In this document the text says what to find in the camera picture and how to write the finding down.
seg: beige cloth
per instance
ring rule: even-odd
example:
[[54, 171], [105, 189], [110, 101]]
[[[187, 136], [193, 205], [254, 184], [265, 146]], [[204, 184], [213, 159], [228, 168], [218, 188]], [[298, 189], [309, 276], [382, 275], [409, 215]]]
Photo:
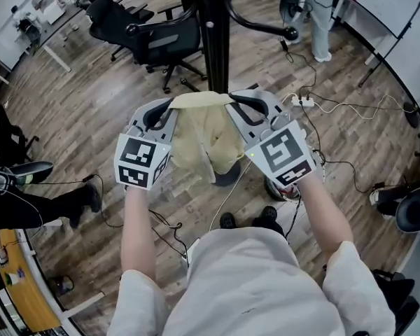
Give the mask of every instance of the beige cloth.
[[244, 140], [224, 107], [232, 102], [228, 94], [212, 91], [185, 93], [173, 100], [169, 107], [180, 110], [171, 142], [177, 167], [213, 183], [213, 171], [225, 174], [242, 158]]

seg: shoe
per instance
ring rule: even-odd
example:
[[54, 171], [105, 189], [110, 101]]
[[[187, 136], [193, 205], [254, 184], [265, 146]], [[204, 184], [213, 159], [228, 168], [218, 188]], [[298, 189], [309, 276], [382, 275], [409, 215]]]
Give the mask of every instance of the shoe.
[[81, 221], [81, 216], [83, 215], [83, 212], [84, 212], [84, 206], [81, 207], [80, 213], [77, 217], [69, 219], [69, 224], [70, 224], [71, 229], [77, 229], [78, 228], [79, 222]]
[[316, 57], [316, 56], [314, 56], [314, 59], [317, 61], [317, 62], [320, 62], [320, 63], [322, 63], [322, 62], [328, 62], [328, 61], [331, 61], [331, 54], [330, 53], [328, 53], [328, 56], [327, 57], [324, 57], [323, 59], [320, 59], [320, 58], [318, 58], [318, 57]]
[[288, 46], [291, 46], [291, 45], [297, 45], [298, 43], [300, 43], [300, 42], [301, 42], [301, 40], [299, 40], [299, 39], [289, 41], [289, 40], [286, 40], [285, 38], [284, 38], [284, 41], [286, 42], [286, 45], [288, 45]]
[[232, 213], [224, 213], [219, 219], [219, 227], [221, 229], [236, 229], [237, 222]]
[[277, 219], [277, 210], [270, 205], [265, 206], [262, 210], [259, 218], [270, 219], [271, 221], [275, 221]]
[[101, 211], [101, 207], [102, 207], [102, 200], [101, 200], [101, 197], [99, 196], [98, 190], [95, 188], [94, 185], [90, 183], [87, 183], [85, 187], [87, 188], [87, 192], [89, 193], [89, 196], [90, 196], [89, 202], [86, 205], [89, 205], [90, 209], [94, 213], [98, 213], [99, 211]]

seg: leg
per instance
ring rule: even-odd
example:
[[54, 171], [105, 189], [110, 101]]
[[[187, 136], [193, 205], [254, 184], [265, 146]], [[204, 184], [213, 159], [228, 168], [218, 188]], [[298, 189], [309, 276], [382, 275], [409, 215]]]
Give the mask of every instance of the leg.
[[285, 237], [283, 228], [275, 220], [277, 219], [277, 210], [273, 206], [266, 206], [259, 217], [253, 219], [252, 226], [256, 228], [266, 228], [278, 232]]
[[196, 69], [195, 67], [191, 66], [189, 63], [185, 62], [185, 61], [179, 61], [178, 62], [179, 66], [185, 67], [187, 70], [190, 70], [192, 72], [194, 72], [195, 74], [201, 76], [201, 77], [205, 77], [205, 75], [199, 71], [198, 69]]
[[330, 56], [328, 30], [330, 28], [333, 0], [308, 0], [308, 2], [313, 6], [311, 12], [311, 49], [317, 59], [324, 60]]
[[0, 229], [39, 228], [61, 216], [76, 221], [81, 217], [84, 206], [92, 203], [92, 197], [87, 185], [54, 199], [11, 188], [10, 193], [0, 197]]
[[43, 49], [58, 63], [60, 64], [65, 71], [70, 72], [71, 68], [68, 64], [66, 64], [61, 57], [56, 55], [55, 51], [53, 51], [51, 48], [49, 48], [46, 44], [43, 45]]

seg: white cable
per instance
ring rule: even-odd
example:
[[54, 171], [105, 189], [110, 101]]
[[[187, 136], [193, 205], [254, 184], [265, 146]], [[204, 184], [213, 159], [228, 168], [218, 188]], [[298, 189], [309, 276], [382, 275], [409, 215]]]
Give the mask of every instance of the white cable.
[[350, 107], [351, 109], [353, 109], [354, 111], [355, 111], [355, 113], [360, 117], [360, 118], [362, 118], [362, 119], [364, 119], [364, 120], [371, 120], [371, 119], [373, 119], [375, 116], [376, 116], [376, 114], [377, 114], [377, 112], [379, 111], [379, 109], [378, 109], [378, 107], [379, 107], [379, 105], [383, 102], [383, 100], [384, 100], [384, 98], [385, 97], [390, 97], [390, 98], [392, 98], [393, 100], [394, 100], [394, 102], [398, 105], [398, 107], [400, 108], [400, 110], [402, 110], [402, 111], [404, 111], [404, 112], [408, 112], [408, 113], [411, 113], [412, 111], [406, 111], [398, 102], [397, 102], [397, 100], [395, 99], [395, 98], [393, 98], [391, 95], [389, 95], [389, 94], [385, 94], [380, 100], [379, 100], [379, 102], [378, 102], [378, 104], [377, 104], [377, 107], [371, 107], [371, 108], [376, 108], [376, 110], [375, 110], [375, 112], [373, 113], [373, 115], [372, 115], [372, 117], [364, 117], [363, 115], [361, 115], [352, 105], [350, 105], [350, 104], [348, 104], [348, 103], [344, 103], [344, 102], [341, 102], [341, 103], [339, 103], [339, 104], [337, 104], [336, 106], [334, 106], [332, 109], [330, 109], [329, 111], [326, 111], [326, 110], [324, 110], [321, 106], [319, 106], [319, 104], [317, 104], [316, 102], [314, 102], [314, 104], [316, 105], [316, 106], [318, 106], [320, 109], [321, 109], [321, 111], [322, 112], [325, 112], [325, 113], [332, 113], [337, 107], [339, 107], [339, 106], [348, 106], [348, 107]]
[[213, 217], [213, 219], [211, 219], [211, 224], [210, 224], [209, 232], [211, 231], [211, 229], [213, 227], [213, 223], [215, 223], [215, 219], [218, 216], [219, 212], [221, 211], [221, 209], [223, 208], [224, 204], [227, 202], [227, 200], [229, 199], [229, 197], [232, 195], [233, 191], [235, 190], [235, 188], [238, 185], [239, 180], [242, 178], [242, 176], [244, 175], [244, 173], [246, 173], [246, 170], [251, 166], [251, 164], [252, 164], [252, 161], [249, 160], [249, 163], [246, 165], [246, 168], [244, 168], [244, 171], [239, 175], [239, 177], [238, 177], [237, 181], [235, 182], [235, 185], [233, 186], [232, 190], [229, 192], [229, 194], [227, 194], [227, 197], [225, 197], [223, 203], [218, 208], [218, 211], [216, 212], [215, 216]]
[[288, 99], [288, 97], [290, 97], [290, 96], [295, 96], [295, 97], [297, 97], [297, 98], [299, 98], [294, 92], [291, 92], [291, 93], [288, 93], [282, 100], [281, 100], [281, 103], [282, 104], [284, 104], [285, 103], [285, 101]]
[[37, 214], [39, 215], [39, 218], [41, 219], [41, 226], [37, 230], [36, 234], [34, 234], [31, 238], [29, 238], [29, 240], [32, 240], [41, 231], [41, 229], [42, 229], [43, 219], [42, 219], [41, 213], [39, 213], [39, 210], [33, 204], [31, 204], [30, 202], [28, 202], [27, 200], [23, 199], [22, 197], [19, 197], [18, 195], [14, 194], [13, 192], [10, 192], [9, 190], [7, 190], [6, 192], [9, 193], [9, 194], [11, 194], [11, 195], [14, 195], [14, 197], [17, 197], [20, 200], [23, 200], [25, 203], [28, 203], [29, 205], [31, 205], [34, 208], [34, 210], [37, 212]]

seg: black office chair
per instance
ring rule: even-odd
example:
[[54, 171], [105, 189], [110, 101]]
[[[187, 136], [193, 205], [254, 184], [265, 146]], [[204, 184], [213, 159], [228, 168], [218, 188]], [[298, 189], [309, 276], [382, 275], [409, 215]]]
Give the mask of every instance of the black office chair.
[[21, 19], [17, 28], [27, 36], [33, 46], [41, 41], [41, 32], [29, 19]]
[[96, 39], [129, 48], [134, 62], [147, 64], [146, 70], [149, 73], [153, 72], [154, 67], [168, 66], [162, 86], [165, 93], [171, 92], [167, 85], [177, 65], [198, 74], [203, 81], [207, 79], [205, 74], [183, 61], [184, 58], [200, 51], [200, 29], [195, 17], [174, 26], [128, 36], [126, 27], [141, 23], [116, 2], [96, 0], [88, 8], [87, 14], [93, 22], [90, 35]]
[[39, 141], [39, 138], [33, 136], [28, 141], [22, 129], [11, 124], [5, 109], [0, 104], [0, 167], [12, 167], [32, 161], [28, 151], [34, 141]]
[[[136, 7], [136, 6], [130, 6], [129, 8], [126, 8], [126, 11], [128, 13], [130, 13], [132, 16], [134, 16], [136, 19], [140, 20], [140, 23], [143, 24], [144, 22], [147, 22], [148, 20], [150, 20], [153, 16], [154, 13], [150, 10], [146, 10], [145, 7], [147, 7], [148, 4], [144, 3], [143, 5]], [[125, 49], [125, 46], [120, 46], [119, 48], [117, 48], [111, 56], [111, 61], [114, 62], [117, 60], [116, 55], [123, 49]]]

